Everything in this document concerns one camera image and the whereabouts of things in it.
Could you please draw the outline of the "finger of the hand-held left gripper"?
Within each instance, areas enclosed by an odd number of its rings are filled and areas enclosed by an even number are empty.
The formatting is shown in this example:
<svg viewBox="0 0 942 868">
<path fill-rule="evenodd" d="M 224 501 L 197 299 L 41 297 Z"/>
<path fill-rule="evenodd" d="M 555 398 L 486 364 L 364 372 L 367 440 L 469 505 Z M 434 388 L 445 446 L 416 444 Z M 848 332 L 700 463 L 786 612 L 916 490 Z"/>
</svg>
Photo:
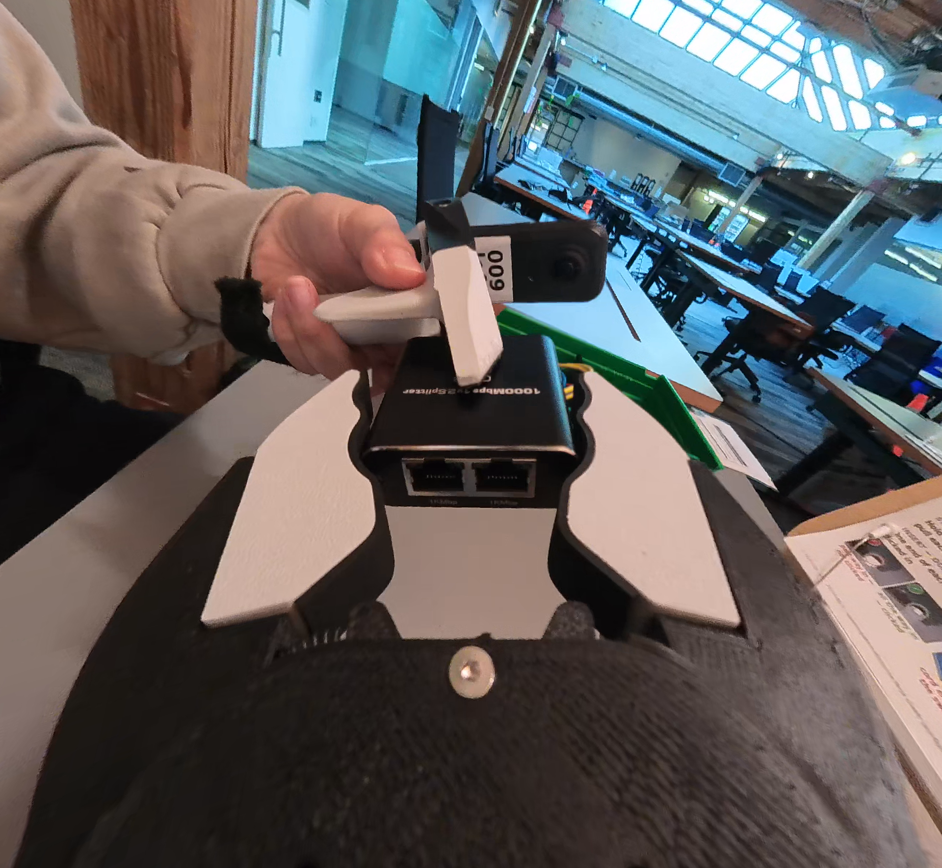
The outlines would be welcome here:
<svg viewBox="0 0 942 868">
<path fill-rule="evenodd" d="M 469 246 L 440 249 L 430 255 L 430 265 L 456 381 L 461 387 L 476 387 L 503 353 L 477 252 Z"/>
</svg>

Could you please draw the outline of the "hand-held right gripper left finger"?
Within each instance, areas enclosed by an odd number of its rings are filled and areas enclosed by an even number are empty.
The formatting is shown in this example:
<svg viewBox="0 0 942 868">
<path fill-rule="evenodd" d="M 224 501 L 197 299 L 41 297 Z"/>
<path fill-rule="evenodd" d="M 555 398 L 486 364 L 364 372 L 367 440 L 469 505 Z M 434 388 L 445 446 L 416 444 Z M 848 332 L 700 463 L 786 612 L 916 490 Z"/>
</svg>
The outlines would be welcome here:
<svg viewBox="0 0 942 868">
<path fill-rule="evenodd" d="M 394 552 L 381 488 L 361 459 L 371 421 L 368 379 L 352 370 L 265 439 L 209 589 L 207 627 L 289 615 L 326 629 L 383 593 Z"/>
</svg>

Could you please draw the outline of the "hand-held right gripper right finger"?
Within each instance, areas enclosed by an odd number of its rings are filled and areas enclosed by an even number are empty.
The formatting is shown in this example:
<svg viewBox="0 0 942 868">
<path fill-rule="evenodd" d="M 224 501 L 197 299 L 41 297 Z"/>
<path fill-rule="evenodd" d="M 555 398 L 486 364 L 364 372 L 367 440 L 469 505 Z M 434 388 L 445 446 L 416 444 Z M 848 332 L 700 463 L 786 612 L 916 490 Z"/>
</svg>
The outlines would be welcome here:
<svg viewBox="0 0 942 868">
<path fill-rule="evenodd" d="M 657 615 L 734 630 L 740 615 L 687 452 L 596 371 L 579 377 L 586 453 L 559 531 Z"/>
</svg>

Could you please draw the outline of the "black ethernet splitter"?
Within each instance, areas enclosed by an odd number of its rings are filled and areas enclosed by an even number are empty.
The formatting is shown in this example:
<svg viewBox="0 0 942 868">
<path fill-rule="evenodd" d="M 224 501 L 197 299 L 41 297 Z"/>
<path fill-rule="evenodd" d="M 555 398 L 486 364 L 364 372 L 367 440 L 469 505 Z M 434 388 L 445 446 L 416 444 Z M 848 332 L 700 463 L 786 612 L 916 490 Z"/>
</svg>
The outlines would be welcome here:
<svg viewBox="0 0 942 868">
<path fill-rule="evenodd" d="M 512 335 L 485 379 L 458 385 L 445 340 L 406 346 L 362 460 L 388 506 L 555 509 L 577 452 L 555 345 Z"/>
</svg>

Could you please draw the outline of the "green plastic bin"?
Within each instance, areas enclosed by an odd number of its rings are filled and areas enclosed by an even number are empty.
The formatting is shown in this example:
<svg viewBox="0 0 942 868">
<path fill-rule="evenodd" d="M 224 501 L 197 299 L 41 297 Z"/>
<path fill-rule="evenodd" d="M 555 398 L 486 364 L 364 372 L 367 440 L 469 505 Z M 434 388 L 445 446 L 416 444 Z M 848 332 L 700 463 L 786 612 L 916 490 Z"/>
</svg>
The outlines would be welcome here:
<svg viewBox="0 0 942 868">
<path fill-rule="evenodd" d="M 561 363 L 591 367 L 657 420 L 692 459 L 703 463 L 713 472 L 724 467 L 698 422 L 666 377 L 513 309 L 503 310 L 497 316 L 497 322 L 504 335 L 545 335 L 555 344 Z"/>
</svg>

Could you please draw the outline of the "person's left forearm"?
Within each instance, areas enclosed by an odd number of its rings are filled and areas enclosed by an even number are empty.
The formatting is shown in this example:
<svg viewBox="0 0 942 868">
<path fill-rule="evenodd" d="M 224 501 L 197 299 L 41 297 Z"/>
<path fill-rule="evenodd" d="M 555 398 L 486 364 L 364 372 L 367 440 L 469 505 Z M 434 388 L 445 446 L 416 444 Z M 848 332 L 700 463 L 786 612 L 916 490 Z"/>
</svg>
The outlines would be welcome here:
<svg viewBox="0 0 942 868">
<path fill-rule="evenodd" d="M 216 281 L 246 276 L 258 226 L 300 190 L 140 155 L 5 8 L 1 71 L 2 340 L 159 363 L 220 341 Z"/>
</svg>

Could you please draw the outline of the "person's left hand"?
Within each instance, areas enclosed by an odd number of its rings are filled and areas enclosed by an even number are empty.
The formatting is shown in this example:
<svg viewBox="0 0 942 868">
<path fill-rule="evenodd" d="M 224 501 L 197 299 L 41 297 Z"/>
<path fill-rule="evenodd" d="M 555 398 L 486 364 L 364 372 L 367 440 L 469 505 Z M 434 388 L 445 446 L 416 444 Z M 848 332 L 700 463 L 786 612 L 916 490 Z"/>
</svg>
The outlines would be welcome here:
<svg viewBox="0 0 942 868">
<path fill-rule="evenodd" d="M 331 193 L 290 194 L 258 226 L 250 274 L 273 304 L 270 330 L 294 369 L 329 380 L 368 371 L 372 393 L 386 390 L 402 347 L 349 346 L 314 310 L 324 294 L 423 285 L 426 273 L 391 211 Z"/>
</svg>

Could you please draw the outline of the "grey table with wooden edge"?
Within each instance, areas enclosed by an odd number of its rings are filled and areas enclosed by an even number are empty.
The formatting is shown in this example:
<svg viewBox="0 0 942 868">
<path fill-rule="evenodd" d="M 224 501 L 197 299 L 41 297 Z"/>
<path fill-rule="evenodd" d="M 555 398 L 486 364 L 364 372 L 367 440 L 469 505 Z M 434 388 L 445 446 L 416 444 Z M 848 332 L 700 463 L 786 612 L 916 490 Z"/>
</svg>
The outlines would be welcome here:
<svg viewBox="0 0 942 868">
<path fill-rule="evenodd" d="M 684 403 L 714 413 L 723 397 L 622 262 L 607 258 L 606 287 L 592 301 L 511 304 L 511 309 L 667 377 Z"/>
</svg>

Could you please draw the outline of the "white paper label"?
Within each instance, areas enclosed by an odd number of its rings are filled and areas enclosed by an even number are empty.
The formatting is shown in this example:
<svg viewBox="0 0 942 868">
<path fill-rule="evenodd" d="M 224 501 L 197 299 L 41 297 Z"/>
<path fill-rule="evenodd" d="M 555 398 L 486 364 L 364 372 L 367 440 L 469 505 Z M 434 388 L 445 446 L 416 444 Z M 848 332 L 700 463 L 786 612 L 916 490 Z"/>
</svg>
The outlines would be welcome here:
<svg viewBox="0 0 942 868">
<path fill-rule="evenodd" d="M 774 489 L 770 474 L 729 423 L 697 408 L 692 410 L 692 418 L 723 468 L 741 474 L 758 485 Z"/>
</svg>

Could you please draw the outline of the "black office chair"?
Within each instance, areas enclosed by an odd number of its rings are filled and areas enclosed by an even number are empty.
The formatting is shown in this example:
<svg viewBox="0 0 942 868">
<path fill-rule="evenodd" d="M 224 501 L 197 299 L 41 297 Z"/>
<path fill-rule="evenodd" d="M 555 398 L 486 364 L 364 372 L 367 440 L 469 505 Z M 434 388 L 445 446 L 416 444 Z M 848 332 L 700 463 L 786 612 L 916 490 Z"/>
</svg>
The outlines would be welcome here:
<svg viewBox="0 0 942 868">
<path fill-rule="evenodd" d="M 423 95 L 417 132 L 418 219 L 427 202 L 453 198 L 461 123 L 461 115 L 456 110 L 446 110 Z"/>
</svg>

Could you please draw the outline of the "instruction sheet on stand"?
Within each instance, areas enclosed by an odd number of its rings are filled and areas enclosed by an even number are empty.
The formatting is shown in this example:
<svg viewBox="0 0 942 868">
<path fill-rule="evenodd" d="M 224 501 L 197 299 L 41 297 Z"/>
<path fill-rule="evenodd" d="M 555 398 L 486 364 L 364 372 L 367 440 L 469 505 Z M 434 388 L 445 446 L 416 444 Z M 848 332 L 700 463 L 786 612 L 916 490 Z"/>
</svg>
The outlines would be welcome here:
<svg viewBox="0 0 942 868">
<path fill-rule="evenodd" d="M 785 539 L 791 540 L 810 533 L 843 530 L 867 521 L 889 524 L 896 516 L 919 505 L 928 503 L 938 506 L 940 499 L 939 475 L 804 521 L 786 534 Z"/>
</svg>

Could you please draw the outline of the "printed instruction sheet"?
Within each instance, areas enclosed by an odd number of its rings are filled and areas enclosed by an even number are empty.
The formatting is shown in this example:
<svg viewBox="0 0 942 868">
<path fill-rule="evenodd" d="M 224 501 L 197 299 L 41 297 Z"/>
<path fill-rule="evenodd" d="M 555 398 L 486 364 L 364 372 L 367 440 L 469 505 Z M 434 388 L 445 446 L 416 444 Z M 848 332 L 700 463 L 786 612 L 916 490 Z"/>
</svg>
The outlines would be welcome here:
<svg viewBox="0 0 942 868">
<path fill-rule="evenodd" d="M 868 676 L 904 766 L 941 805 L 941 499 L 785 540 Z"/>
</svg>

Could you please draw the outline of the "white ceiling projector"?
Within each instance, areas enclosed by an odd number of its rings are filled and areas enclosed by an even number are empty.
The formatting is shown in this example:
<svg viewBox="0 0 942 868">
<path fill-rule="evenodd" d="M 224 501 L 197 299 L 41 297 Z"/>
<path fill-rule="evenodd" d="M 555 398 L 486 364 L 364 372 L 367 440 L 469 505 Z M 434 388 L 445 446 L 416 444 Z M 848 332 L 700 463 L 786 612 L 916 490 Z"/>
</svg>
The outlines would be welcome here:
<svg viewBox="0 0 942 868">
<path fill-rule="evenodd" d="M 899 117 L 941 114 L 941 70 L 915 64 L 886 73 L 872 85 L 867 98 L 889 106 Z"/>
</svg>

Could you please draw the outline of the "wooden post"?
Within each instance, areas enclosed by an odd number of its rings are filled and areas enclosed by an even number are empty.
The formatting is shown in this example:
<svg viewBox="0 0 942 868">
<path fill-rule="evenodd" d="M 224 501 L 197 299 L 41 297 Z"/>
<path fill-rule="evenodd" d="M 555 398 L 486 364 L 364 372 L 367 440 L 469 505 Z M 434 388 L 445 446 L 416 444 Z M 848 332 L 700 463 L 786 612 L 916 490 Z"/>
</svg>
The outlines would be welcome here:
<svg viewBox="0 0 942 868">
<path fill-rule="evenodd" d="M 90 120 L 244 181 L 258 0 L 69 0 Z"/>
</svg>

